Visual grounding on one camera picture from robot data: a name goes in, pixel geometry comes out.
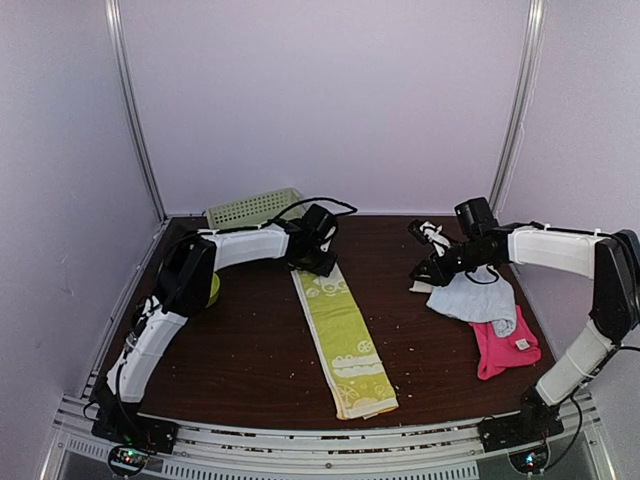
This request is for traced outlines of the green patterned towel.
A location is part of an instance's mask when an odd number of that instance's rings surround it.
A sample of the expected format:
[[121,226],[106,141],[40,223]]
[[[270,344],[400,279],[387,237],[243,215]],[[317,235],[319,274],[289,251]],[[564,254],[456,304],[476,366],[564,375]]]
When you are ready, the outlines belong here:
[[338,266],[327,277],[291,277],[340,420],[368,419],[399,407],[362,312]]

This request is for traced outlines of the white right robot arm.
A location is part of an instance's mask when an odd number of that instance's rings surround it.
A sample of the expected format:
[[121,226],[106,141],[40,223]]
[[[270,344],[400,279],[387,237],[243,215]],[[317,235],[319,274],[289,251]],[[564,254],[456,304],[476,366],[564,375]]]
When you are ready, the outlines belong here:
[[533,269],[536,279],[550,281],[539,291],[558,307],[536,301],[533,309],[553,347],[566,349],[531,387],[527,408],[514,417],[512,430],[519,440],[533,441],[545,431],[549,410],[596,377],[639,323],[639,245],[631,231],[501,225],[493,219],[464,225],[462,240],[425,220],[412,221],[408,230],[432,249],[410,277],[415,285],[429,287],[429,309],[475,329],[482,380],[541,357],[515,289],[499,268]]

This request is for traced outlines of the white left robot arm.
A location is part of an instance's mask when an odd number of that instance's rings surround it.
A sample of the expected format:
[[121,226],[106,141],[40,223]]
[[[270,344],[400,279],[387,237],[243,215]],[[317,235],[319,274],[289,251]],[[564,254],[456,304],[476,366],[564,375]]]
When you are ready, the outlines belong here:
[[336,224],[322,221],[311,225],[296,219],[185,234],[162,260],[152,293],[136,311],[121,353],[94,389],[96,398],[107,405],[142,401],[173,337],[214,302],[218,271],[258,260],[283,259],[295,270],[327,277],[337,259],[327,244],[337,231]]

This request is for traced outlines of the cream white towel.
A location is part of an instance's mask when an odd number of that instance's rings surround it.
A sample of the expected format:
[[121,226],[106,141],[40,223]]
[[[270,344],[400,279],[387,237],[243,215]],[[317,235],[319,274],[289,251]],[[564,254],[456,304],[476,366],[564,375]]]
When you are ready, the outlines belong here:
[[419,294],[431,294],[433,290],[434,290],[433,285],[426,282],[417,281],[417,280],[415,280],[412,286],[409,288],[410,292],[419,293]]

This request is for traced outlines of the light blue towel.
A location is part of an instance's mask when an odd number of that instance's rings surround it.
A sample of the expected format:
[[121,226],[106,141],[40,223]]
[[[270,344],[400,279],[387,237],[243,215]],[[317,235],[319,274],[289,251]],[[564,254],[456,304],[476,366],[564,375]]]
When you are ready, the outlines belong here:
[[510,336],[517,327],[514,290],[490,266],[458,273],[447,286],[435,287],[426,306],[466,323],[490,323],[499,338]]

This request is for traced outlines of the pale green plastic basket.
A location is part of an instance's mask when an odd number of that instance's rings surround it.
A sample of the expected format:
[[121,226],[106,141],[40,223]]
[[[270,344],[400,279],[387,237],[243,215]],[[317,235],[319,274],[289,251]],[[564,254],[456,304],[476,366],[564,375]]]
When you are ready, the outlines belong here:
[[210,207],[206,219],[213,230],[259,225],[301,199],[298,190],[288,187]]

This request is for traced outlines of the pink towel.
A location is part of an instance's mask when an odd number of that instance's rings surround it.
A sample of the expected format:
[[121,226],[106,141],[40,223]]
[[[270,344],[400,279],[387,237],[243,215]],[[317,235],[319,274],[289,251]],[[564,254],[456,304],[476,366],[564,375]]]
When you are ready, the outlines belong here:
[[472,324],[479,363],[477,377],[489,380],[507,369],[535,365],[542,357],[536,336],[531,332],[521,307],[516,306],[516,329],[507,337],[498,337],[489,324]]

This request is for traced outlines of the lime green bowl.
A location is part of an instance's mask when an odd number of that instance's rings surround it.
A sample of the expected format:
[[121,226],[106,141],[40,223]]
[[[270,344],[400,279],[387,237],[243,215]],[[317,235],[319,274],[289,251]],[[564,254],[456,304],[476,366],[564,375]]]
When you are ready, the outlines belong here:
[[206,304],[207,308],[211,307],[214,303],[217,302],[217,300],[219,298],[219,294],[220,294],[220,288],[221,288],[221,280],[220,280],[218,274],[214,273],[213,276],[212,276],[212,280],[211,280],[211,288],[210,288],[210,293],[209,293],[209,299],[208,299],[208,302]]

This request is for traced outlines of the aluminium frame post right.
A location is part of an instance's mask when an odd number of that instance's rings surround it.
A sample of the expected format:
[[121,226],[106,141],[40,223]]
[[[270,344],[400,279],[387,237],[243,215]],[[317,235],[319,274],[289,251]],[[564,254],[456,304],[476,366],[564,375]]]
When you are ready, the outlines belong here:
[[536,76],[545,9],[546,1],[544,0],[529,2],[511,111],[489,197],[489,205],[494,214],[498,214],[504,206],[515,169],[526,110]]

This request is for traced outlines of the aluminium frame post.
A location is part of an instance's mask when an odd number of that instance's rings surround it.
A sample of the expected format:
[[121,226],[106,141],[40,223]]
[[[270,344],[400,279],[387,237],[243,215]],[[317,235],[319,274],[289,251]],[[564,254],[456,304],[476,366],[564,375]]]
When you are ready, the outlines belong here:
[[498,214],[504,206],[515,169],[526,110],[536,76],[545,9],[546,1],[544,0],[529,2],[511,111],[489,197],[489,205],[494,214]]
[[136,160],[141,170],[143,183],[151,200],[155,216],[159,222],[164,222],[167,220],[167,213],[151,164],[139,109],[135,98],[134,85],[126,47],[125,32],[122,23],[121,2],[117,0],[106,0],[104,5],[107,27],[118,70],[126,119],[133,141]]

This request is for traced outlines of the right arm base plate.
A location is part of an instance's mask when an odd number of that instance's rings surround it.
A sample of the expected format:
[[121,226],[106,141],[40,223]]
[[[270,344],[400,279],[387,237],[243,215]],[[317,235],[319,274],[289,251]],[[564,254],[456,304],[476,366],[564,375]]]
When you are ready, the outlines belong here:
[[543,442],[564,432],[563,423],[558,418],[529,422],[520,412],[502,417],[485,417],[477,428],[486,453]]

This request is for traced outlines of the aluminium front rail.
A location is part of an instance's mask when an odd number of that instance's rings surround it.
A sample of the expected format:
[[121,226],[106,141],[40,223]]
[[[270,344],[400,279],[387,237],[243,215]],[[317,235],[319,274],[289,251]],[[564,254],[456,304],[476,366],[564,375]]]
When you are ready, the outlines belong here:
[[174,450],[142,479],[527,479],[516,465],[547,447],[545,479],[617,479],[590,394],[560,410],[563,432],[489,451],[479,419],[351,430],[270,430],[178,421]]

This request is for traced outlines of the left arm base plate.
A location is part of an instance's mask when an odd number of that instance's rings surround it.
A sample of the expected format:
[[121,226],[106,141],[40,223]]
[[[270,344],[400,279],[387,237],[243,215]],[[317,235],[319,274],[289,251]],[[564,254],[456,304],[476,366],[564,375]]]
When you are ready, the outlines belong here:
[[140,416],[137,403],[119,400],[108,387],[96,390],[90,400],[98,406],[91,429],[93,436],[153,454],[174,451],[178,433],[175,422]]

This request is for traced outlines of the aluminium frame post left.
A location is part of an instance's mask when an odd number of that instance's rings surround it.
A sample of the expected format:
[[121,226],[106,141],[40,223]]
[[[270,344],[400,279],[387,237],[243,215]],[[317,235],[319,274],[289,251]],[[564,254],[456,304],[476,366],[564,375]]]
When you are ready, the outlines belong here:
[[104,5],[107,27],[118,70],[126,119],[133,141],[136,160],[141,170],[143,183],[151,200],[155,216],[159,222],[164,222],[167,220],[167,213],[151,164],[139,109],[135,98],[134,85],[126,47],[125,32],[122,23],[121,2],[117,0],[106,0]]

